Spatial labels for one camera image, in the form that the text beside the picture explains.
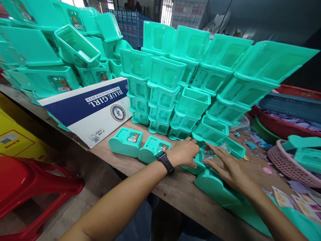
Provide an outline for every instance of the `teal plastic piece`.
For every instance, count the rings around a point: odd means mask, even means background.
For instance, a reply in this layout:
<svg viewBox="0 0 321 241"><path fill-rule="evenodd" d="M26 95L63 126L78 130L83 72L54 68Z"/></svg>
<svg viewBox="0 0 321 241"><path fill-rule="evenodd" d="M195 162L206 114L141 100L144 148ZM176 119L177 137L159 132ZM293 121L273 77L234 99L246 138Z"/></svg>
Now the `teal plastic piece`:
<svg viewBox="0 0 321 241"><path fill-rule="evenodd" d="M131 77L124 72L121 72L120 75L127 78L129 94L144 100L149 100L150 88L147 86L147 82L144 82L142 79Z"/></svg>
<svg viewBox="0 0 321 241"><path fill-rule="evenodd" d="M195 135L202 137L205 141L215 143L216 145L229 134L226 125L215 122L206 115L204 115L194 127L193 132Z"/></svg>
<svg viewBox="0 0 321 241"><path fill-rule="evenodd" d="M17 70L28 78L32 90L44 98L81 88L68 66L19 67Z"/></svg>
<svg viewBox="0 0 321 241"><path fill-rule="evenodd" d="M193 160L197 166L196 169L191 168L191 167L185 167L185 166L180 166L180 167L193 175L198 175L198 174L202 173L203 171L205 171L205 169L206 169L206 166L203 163L203 159L204 159L203 150L200 149L200 152L197 153L195 158L193 158Z"/></svg>
<svg viewBox="0 0 321 241"><path fill-rule="evenodd" d="M104 50L104 46L103 46L103 42L101 41L101 38L91 36L91 37L86 37L86 39L100 51L100 61L108 60L105 55L105 50Z"/></svg>
<svg viewBox="0 0 321 241"><path fill-rule="evenodd" d="M249 39L215 34L202 55L202 63L208 67L218 67L231 72L253 42Z"/></svg>
<svg viewBox="0 0 321 241"><path fill-rule="evenodd" d="M93 46L75 27L65 25L55 31L59 55L68 63L80 68L100 66L100 51Z"/></svg>
<svg viewBox="0 0 321 241"><path fill-rule="evenodd" d="M149 116L151 118L164 123L170 122L174 107L171 109L165 109L160 106L156 106L151 102L148 102L148 106L150 107Z"/></svg>
<svg viewBox="0 0 321 241"><path fill-rule="evenodd" d="M173 51L170 58L184 63L198 64L210 40L210 32L178 26Z"/></svg>
<svg viewBox="0 0 321 241"><path fill-rule="evenodd" d="M267 83L234 72L233 77L221 91L220 96L236 104L252 107L271 90L279 86L279 84L273 82Z"/></svg>
<svg viewBox="0 0 321 241"><path fill-rule="evenodd" d="M97 15L95 19L104 42L108 43L123 38L114 14L104 13Z"/></svg>
<svg viewBox="0 0 321 241"><path fill-rule="evenodd" d="M148 117L148 119L150 121L148 131L151 134L159 133L164 136L167 135L168 129L170 127L169 123L164 123L162 121L155 120L155 119L151 118L150 116Z"/></svg>
<svg viewBox="0 0 321 241"><path fill-rule="evenodd" d="M155 155L160 151L168 150L171 147L172 145L170 143L156 137L149 136L144 146L139 150L138 159L146 164L150 164L156 160Z"/></svg>
<svg viewBox="0 0 321 241"><path fill-rule="evenodd" d="M137 110L133 110L132 108L129 108L129 111L133 113L133 117L131 119L131 121L134 124L143 124L143 125L149 125L149 119L148 119L148 115L141 113Z"/></svg>
<svg viewBox="0 0 321 241"><path fill-rule="evenodd" d="M235 66L235 71L267 83L279 84L317 53L319 50L261 41L248 49Z"/></svg>
<svg viewBox="0 0 321 241"><path fill-rule="evenodd" d="M210 104L211 96L209 94L190 88L184 88L180 100L175 106L175 111L198 118Z"/></svg>
<svg viewBox="0 0 321 241"><path fill-rule="evenodd" d="M190 88L216 96L222 84L227 82L232 75L233 71L218 67L205 67L203 63L200 63Z"/></svg>
<svg viewBox="0 0 321 241"><path fill-rule="evenodd" d="M47 113L48 113L48 115L49 115L51 118L53 118L53 119L58 123L58 127L59 127L59 128L65 130L65 131L67 131L67 132L70 132L70 130L69 130L64 124L62 124L56 117L54 117L53 114L51 114L51 113L48 112L48 111L47 111Z"/></svg>
<svg viewBox="0 0 321 241"><path fill-rule="evenodd" d="M141 112L142 114L148 114L149 113L149 106L148 106L148 100L141 99L137 96L131 95L129 92L127 92L127 96L130 99L130 107L132 110L137 110Z"/></svg>
<svg viewBox="0 0 321 241"><path fill-rule="evenodd" d="M165 57L152 57L149 81L168 90L174 90L180 85L185 69L184 63Z"/></svg>
<svg viewBox="0 0 321 241"><path fill-rule="evenodd" d="M139 50L120 50L121 64L123 71L133 77L148 80L151 70L152 54Z"/></svg>
<svg viewBox="0 0 321 241"><path fill-rule="evenodd" d="M231 126L237 124L237 120L250 110L250 107L225 100L218 94L216 100L206 111L206 115L211 119L222 120L228 126Z"/></svg>
<svg viewBox="0 0 321 241"><path fill-rule="evenodd" d="M81 77L83 86L89 86L112 79L112 75L105 65L100 65L100 67L97 68L79 68L77 66L76 68Z"/></svg>
<svg viewBox="0 0 321 241"><path fill-rule="evenodd" d="M165 24L144 21L142 51L159 56L169 56L175 41L176 30Z"/></svg>
<svg viewBox="0 0 321 241"><path fill-rule="evenodd" d="M109 139L112 152L131 157L138 157L138 151L143 141L143 132L121 127L115 136Z"/></svg>
<svg viewBox="0 0 321 241"><path fill-rule="evenodd" d="M0 26L0 32L25 60L27 66L63 64L40 30Z"/></svg>
<svg viewBox="0 0 321 241"><path fill-rule="evenodd" d="M167 90L166 88L153 84L149 81L147 82L147 86L150 87L149 101L152 104L168 110L175 106L178 93L181 89L180 86L178 86L175 90Z"/></svg>
<svg viewBox="0 0 321 241"><path fill-rule="evenodd" d="M178 111L174 111L174 115L171 119L171 128L184 129L187 132L191 132L195 124L201 119L201 117L195 118L186 114L182 114Z"/></svg>
<svg viewBox="0 0 321 241"><path fill-rule="evenodd" d="M185 140L187 137L191 136L192 132L191 131L187 131L185 129L175 129L173 127L170 128L169 132L168 132L168 138L171 141L182 141Z"/></svg>

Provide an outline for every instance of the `wooden workbench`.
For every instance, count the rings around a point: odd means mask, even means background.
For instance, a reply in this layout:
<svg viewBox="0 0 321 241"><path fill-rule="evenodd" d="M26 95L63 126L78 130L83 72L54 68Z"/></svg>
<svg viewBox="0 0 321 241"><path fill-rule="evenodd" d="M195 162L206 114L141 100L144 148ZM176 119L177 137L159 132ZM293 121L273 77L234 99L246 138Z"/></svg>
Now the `wooden workbench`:
<svg viewBox="0 0 321 241"><path fill-rule="evenodd" d="M66 136L81 145L85 150L95 154L125 175L131 176L145 166L143 162L136 158L111 152L108 140L117 133L118 129L94 148L88 149L76 135L60 129L57 126L57 123L48 116L47 111L43 107L32 104L30 99L24 93L14 89L5 79L0 80L0 91L51 126L57 128ZM122 126L144 132L143 144L150 135L146 126L133 124L131 119L126 121ZM175 143L169 140L167 136L159 134L155 134L154 136L172 144ZM238 138L235 137L233 133L230 133L230 138L246 148L246 154L250 161L241 159L240 164L259 186L267 189L268 191L272 191L271 185L273 185L287 194L294 194L291 188L286 184L286 180L280 177L278 172L274 170L273 167L269 166L265 159L261 158L256 151L250 150L244 145L246 139L250 140L248 133L243 132L243 135ZM273 174L265 173L262 170L263 167L271 169ZM195 178L196 176L181 168L177 168L175 175L166 176L156 186L153 193L223 240L271 239L215 203L210 197L204 194L193 184Z"/></svg>

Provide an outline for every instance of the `red plastic stool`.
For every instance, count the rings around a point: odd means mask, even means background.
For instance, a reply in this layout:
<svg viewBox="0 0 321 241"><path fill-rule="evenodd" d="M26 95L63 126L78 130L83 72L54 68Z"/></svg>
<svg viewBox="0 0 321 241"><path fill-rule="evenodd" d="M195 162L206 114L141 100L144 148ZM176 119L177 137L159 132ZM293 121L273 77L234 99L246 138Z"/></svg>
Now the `red plastic stool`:
<svg viewBox="0 0 321 241"><path fill-rule="evenodd" d="M59 170L65 177L47 171ZM20 204L42 193L60 196L23 232L0 236L1 241L34 241L39 228L71 196L84 187L83 179L73 177L62 167L25 158L0 157L0 220Z"/></svg>

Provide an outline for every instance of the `black smartwatch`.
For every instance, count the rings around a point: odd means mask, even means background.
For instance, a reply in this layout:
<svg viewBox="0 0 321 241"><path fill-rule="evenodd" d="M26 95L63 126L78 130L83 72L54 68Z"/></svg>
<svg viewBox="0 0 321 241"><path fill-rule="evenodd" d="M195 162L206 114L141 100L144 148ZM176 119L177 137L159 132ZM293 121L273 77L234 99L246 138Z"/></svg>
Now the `black smartwatch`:
<svg viewBox="0 0 321 241"><path fill-rule="evenodd" d="M164 164L168 174L171 175L175 172L175 168L173 168L172 164L168 160L166 152L160 151L155 157Z"/></svg>

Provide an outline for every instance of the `blue girl beer box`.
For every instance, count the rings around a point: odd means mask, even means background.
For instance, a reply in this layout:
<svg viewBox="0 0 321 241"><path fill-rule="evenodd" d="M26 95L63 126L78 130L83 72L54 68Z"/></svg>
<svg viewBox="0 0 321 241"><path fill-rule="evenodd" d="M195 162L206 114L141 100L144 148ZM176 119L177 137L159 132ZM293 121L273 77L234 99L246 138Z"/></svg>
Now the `blue girl beer box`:
<svg viewBox="0 0 321 241"><path fill-rule="evenodd" d="M119 77L38 102L93 148L132 117L127 79Z"/></svg>

